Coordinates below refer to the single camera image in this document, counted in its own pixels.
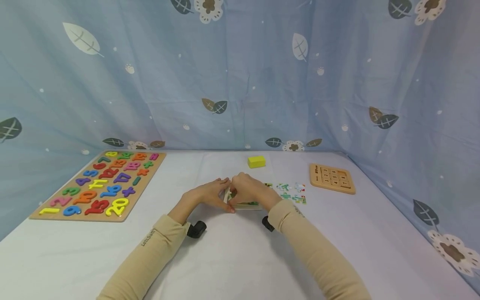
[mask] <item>forearm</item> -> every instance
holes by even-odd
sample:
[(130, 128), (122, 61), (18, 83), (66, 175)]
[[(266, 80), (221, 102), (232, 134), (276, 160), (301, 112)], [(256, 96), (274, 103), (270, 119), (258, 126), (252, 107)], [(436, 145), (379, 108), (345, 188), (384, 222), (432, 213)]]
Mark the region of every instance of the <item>forearm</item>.
[(113, 274), (97, 300), (143, 299), (160, 271), (177, 252), (189, 226), (188, 222), (181, 225), (169, 216), (162, 216)]
[(371, 299), (352, 265), (290, 201), (275, 205), (268, 220), (285, 235), (327, 300)]

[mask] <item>blue curtain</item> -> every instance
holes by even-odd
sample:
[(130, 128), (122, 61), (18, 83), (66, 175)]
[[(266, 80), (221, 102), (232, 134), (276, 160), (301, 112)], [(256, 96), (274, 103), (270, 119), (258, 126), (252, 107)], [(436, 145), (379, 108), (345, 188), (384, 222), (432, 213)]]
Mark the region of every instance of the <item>blue curtain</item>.
[(480, 292), (478, 11), (2, 1), (0, 239), (102, 149), (339, 150)]

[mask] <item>white tablecloth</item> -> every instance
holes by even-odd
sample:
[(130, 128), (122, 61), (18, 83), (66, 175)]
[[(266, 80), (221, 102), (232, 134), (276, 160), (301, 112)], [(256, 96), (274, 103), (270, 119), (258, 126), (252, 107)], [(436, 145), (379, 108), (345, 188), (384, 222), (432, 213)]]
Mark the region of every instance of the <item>white tablecloth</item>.
[[(94, 299), (130, 251), (188, 189), (248, 172), (263, 182), (305, 183), (303, 214), (353, 264), (374, 299), (479, 299), (342, 154), (180, 152), (168, 155), (123, 223), (25, 220), (0, 242), (0, 299)], [(247, 157), (263, 155), (265, 168)], [(315, 188), (308, 165), (348, 169), (357, 194)], [(261, 224), (265, 211), (224, 214), (198, 207), (189, 218), (208, 228), (186, 238), (146, 299), (322, 299), (317, 285), (278, 232)]]

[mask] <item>wooden puzzle board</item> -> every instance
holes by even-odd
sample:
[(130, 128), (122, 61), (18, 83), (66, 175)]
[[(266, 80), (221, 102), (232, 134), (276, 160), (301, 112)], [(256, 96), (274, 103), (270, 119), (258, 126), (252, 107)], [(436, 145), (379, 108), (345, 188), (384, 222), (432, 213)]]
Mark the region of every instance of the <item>wooden puzzle board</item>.
[(37, 208), (30, 219), (123, 222), (166, 155), (105, 151)]
[(344, 169), (310, 164), (310, 183), (313, 186), (337, 192), (352, 195), (356, 193), (350, 172)]

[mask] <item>yellow block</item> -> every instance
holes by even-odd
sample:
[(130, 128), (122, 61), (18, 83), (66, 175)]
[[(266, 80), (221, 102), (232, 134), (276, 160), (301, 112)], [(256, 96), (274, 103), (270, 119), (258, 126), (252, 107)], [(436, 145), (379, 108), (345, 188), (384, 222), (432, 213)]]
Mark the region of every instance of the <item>yellow block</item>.
[(263, 157), (263, 156), (249, 157), (248, 158), (248, 166), (250, 168), (265, 167), (265, 157)]

